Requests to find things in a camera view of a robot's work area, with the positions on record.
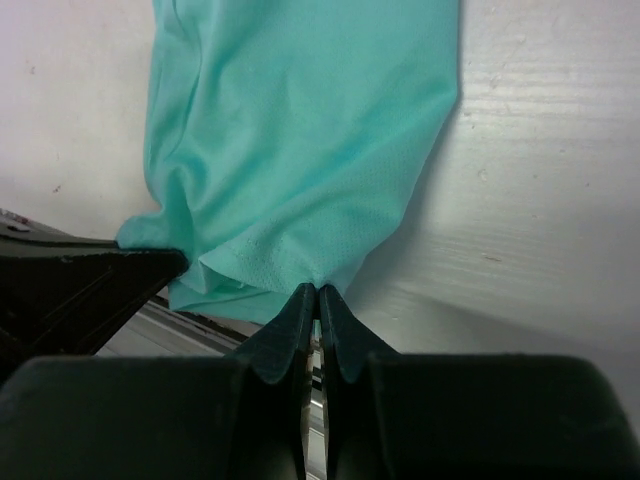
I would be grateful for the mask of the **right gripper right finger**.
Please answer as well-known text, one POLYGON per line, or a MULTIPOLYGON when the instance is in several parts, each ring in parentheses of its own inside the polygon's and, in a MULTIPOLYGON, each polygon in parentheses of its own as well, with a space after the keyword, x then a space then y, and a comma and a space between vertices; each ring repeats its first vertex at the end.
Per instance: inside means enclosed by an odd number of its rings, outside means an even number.
POLYGON ((386 479, 369 367, 396 351, 360 322, 339 291, 319 291, 326 467, 329 479, 386 479))

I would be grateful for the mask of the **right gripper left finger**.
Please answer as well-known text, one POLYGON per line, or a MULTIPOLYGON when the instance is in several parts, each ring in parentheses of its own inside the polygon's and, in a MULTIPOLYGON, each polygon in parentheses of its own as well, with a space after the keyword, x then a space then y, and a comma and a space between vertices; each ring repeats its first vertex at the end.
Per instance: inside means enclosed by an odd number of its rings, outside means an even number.
POLYGON ((312 390, 316 288, 301 284, 282 310, 233 353, 246 367, 230 479, 304 479, 312 390))

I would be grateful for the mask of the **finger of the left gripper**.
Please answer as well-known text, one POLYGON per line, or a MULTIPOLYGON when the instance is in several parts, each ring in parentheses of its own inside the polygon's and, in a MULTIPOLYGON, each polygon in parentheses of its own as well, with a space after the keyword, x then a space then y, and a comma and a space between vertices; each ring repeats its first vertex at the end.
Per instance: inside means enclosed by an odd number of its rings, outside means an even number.
POLYGON ((175 249, 121 249, 1 212, 1 377, 34 357, 93 355, 186 271, 175 249))

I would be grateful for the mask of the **mint green t-shirt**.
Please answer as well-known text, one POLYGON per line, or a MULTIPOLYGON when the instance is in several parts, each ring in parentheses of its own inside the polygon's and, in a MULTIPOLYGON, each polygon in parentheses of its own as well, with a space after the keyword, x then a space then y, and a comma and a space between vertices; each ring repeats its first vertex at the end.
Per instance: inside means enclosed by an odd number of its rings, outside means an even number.
POLYGON ((400 225, 458 94, 455 1, 157 1, 143 147, 175 310, 264 324, 400 225))

